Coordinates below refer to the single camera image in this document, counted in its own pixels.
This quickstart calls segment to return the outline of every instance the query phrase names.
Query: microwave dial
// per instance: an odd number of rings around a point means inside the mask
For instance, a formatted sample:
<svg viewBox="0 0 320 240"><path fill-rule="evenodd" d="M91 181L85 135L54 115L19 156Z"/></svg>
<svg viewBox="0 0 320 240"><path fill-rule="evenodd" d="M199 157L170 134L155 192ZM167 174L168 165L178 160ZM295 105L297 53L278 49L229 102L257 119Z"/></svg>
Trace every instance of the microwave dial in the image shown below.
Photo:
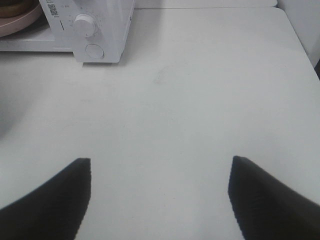
<svg viewBox="0 0 320 240"><path fill-rule="evenodd" d="M97 32L98 27L92 16L88 14L79 14L74 19L73 29L79 36L89 38Z"/></svg>

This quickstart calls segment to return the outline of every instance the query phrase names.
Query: white countertop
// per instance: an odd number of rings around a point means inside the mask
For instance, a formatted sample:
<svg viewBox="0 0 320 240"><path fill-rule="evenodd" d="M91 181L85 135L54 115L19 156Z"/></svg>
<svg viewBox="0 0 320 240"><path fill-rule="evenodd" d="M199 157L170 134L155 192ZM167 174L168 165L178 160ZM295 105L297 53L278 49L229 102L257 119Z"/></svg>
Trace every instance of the white countertop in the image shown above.
<svg viewBox="0 0 320 240"><path fill-rule="evenodd" d="M275 7L277 0L136 0L138 9Z"/></svg>
<svg viewBox="0 0 320 240"><path fill-rule="evenodd" d="M92 158L77 240L241 239L234 155L320 203L320 82L276 8L136 10L119 64L1 53L0 119L0 208Z"/></svg>

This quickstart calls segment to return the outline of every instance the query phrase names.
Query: table surface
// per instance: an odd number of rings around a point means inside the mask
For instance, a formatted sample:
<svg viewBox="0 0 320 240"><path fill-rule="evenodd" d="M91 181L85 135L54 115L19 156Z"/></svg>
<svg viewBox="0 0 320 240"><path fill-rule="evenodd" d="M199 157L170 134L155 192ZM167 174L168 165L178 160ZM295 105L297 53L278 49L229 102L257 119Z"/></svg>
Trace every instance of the table surface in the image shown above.
<svg viewBox="0 0 320 240"><path fill-rule="evenodd" d="M275 7L277 0L136 0L138 9Z"/></svg>
<svg viewBox="0 0 320 240"><path fill-rule="evenodd" d="M78 157L77 240L242 239L234 155L320 203L320 82L277 8L136 10L119 64L0 54L0 208Z"/></svg>

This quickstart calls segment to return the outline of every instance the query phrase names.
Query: barcode label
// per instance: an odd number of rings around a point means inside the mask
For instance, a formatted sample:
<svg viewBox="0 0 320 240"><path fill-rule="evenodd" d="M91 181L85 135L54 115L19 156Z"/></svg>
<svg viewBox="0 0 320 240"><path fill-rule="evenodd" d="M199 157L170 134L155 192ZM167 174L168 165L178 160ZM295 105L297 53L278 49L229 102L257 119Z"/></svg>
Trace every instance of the barcode label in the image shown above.
<svg viewBox="0 0 320 240"><path fill-rule="evenodd" d="M50 13L51 13L52 16L54 16L54 17L59 17L59 14L58 14L56 5L54 5L54 4L48 4L48 7L49 7L49 9L50 9Z"/></svg>

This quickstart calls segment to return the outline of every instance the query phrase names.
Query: microwave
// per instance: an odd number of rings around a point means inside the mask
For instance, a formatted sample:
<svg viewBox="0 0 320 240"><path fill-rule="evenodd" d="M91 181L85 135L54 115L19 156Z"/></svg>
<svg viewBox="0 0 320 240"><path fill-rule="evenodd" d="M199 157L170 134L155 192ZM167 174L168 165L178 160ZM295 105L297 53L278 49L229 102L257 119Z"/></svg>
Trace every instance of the microwave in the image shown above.
<svg viewBox="0 0 320 240"><path fill-rule="evenodd" d="M1 16L26 2L24 12ZM73 52L77 62L117 63L134 8L135 0L5 0L0 51Z"/></svg>

